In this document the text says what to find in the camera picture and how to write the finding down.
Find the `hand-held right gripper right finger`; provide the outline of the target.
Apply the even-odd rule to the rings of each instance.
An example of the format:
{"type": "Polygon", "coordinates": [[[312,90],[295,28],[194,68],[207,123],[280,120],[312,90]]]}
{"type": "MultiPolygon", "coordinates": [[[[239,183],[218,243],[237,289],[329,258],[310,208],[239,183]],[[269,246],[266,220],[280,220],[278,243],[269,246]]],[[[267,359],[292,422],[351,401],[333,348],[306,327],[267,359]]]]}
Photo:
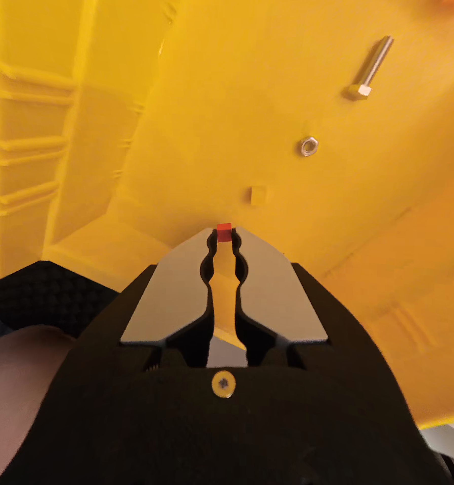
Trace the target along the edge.
{"type": "Polygon", "coordinates": [[[327,342],[321,324],[291,262],[275,247],[237,227],[240,314],[286,344],[327,342]]]}

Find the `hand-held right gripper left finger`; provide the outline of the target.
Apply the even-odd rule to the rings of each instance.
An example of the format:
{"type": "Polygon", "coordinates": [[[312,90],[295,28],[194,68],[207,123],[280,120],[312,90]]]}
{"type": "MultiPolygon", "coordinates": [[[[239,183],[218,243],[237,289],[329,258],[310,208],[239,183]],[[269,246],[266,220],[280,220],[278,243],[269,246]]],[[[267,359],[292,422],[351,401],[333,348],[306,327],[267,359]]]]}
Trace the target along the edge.
{"type": "Polygon", "coordinates": [[[216,230],[208,227],[164,256],[121,336],[122,344],[163,344],[213,309],[216,230]]]}

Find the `yellow plastic bin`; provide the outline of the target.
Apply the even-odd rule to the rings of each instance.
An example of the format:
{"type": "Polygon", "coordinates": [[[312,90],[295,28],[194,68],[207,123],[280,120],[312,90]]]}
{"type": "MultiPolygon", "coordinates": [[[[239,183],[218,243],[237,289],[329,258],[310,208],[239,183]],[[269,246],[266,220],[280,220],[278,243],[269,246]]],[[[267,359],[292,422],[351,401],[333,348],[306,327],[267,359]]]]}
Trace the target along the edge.
{"type": "Polygon", "coordinates": [[[454,1],[0,1],[0,278],[119,292],[218,223],[354,314],[419,427],[454,421],[454,1]]]}

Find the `small metal screw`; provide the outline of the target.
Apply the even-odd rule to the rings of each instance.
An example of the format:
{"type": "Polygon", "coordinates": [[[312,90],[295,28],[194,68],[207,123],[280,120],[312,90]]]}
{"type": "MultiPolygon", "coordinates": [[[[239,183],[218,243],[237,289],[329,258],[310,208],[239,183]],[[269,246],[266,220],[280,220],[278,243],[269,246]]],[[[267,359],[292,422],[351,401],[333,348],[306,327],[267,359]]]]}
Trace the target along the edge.
{"type": "Polygon", "coordinates": [[[369,97],[372,91],[371,83],[393,43],[394,38],[391,35],[386,35],[372,46],[352,84],[344,89],[342,93],[344,98],[358,101],[366,100],[369,97]]]}

